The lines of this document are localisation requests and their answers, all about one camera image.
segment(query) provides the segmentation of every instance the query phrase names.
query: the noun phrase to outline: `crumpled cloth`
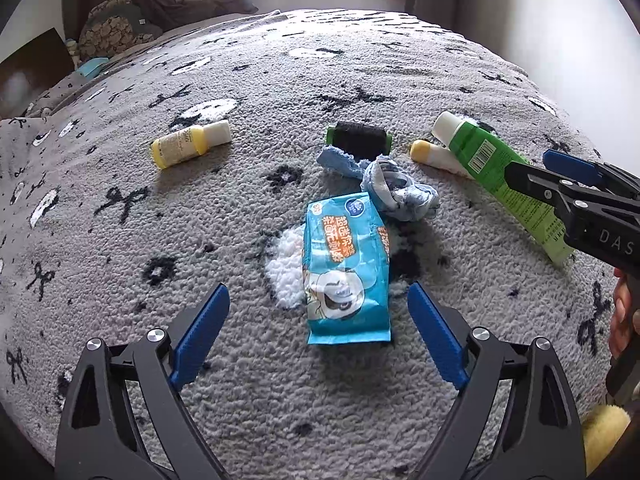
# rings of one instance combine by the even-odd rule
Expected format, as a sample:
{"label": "crumpled cloth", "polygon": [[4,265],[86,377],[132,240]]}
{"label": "crumpled cloth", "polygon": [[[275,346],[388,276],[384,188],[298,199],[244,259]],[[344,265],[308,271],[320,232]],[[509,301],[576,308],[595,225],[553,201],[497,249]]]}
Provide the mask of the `crumpled cloth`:
{"label": "crumpled cloth", "polygon": [[417,183],[389,156],[379,155],[373,162],[356,162],[353,155],[335,146],[325,146],[318,164],[342,176],[361,180],[360,188],[369,193],[380,213],[402,222],[435,218],[440,207],[438,192],[427,184]]}

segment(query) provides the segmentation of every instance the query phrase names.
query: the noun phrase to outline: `black thread spool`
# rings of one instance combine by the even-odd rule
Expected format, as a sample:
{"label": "black thread spool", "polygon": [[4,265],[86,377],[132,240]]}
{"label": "black thread spool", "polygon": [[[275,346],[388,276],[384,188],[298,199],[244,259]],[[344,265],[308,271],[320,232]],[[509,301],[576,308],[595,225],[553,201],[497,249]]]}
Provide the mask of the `black thread spool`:
{"label": "black thread spool", "polygon": [[361,123],[338,122],[326,130],[326,143],[353,155],[355,160],[375,160],[391,152],[392,137],[382,128]]}

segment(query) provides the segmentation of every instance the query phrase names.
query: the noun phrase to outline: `spool of thread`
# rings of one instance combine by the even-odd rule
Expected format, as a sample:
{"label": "spool of thread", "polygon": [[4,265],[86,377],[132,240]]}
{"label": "spool of thread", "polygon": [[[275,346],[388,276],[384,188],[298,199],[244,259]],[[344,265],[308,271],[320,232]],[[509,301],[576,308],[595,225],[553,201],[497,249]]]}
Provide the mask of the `spool of thread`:
{"label": "spool of thread", "polygon": [[361,123],[341,121],[326,130],[326,143],[353,155],[356,161],[374,161],[379,155],[388,155],[392,140],[382,128]]}
{"label": "spool of thread", "polygon": [[449,173],[464,176],[473,179],[469,172],[460,164],[456,156],[447,148],[431,144],[426,140],[416,140],[411,145],[410,152],[412,160],[439,168],[440,170],[449,171]]}

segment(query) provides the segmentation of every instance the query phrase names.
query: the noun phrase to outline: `yellow fuzzy object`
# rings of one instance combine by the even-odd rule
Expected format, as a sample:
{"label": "yellow fuzzy object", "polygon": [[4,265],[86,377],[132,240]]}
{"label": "yellow fuzzy object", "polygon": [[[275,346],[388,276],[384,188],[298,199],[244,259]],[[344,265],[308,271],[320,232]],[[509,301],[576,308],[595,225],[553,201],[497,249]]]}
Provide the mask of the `yellow fuzzy object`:
{"label": "yellow fuzzy object", "polygon": [[611,452],[631,422],[628,413],[617,406],[596,406],[582,422],[587,476]]}

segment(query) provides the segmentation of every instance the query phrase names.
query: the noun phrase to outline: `yellow cap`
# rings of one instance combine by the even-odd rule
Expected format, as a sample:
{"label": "yellow cap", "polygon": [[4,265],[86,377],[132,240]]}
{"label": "yellow cap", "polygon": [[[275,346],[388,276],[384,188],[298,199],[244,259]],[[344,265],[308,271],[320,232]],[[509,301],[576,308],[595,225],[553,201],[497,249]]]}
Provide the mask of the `yellow cap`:
{"label": "yellow cap", "polygon": [[428,164],[429,152],[431,151],[431,147],[432,144],[430,142],[427,142],[426,140],[416,140],[411,145],[411,151],[409,152],[409,155],[415,162]]}

